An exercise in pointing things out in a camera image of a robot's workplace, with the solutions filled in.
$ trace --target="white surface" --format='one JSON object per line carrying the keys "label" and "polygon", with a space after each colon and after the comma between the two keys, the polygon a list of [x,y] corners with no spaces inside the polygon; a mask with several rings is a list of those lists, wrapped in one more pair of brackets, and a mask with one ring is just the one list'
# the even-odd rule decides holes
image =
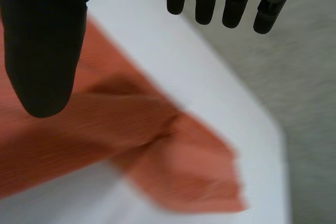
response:
{"label": "white surface", "polygon": [[0,201],[0,223],[15,224],[288,224],[282,135],[216,52],[165,0],[92,0],[105,34],[177,104],[225,137],[238,153],[248,210],[176,215],[154,207],[106,164]]}

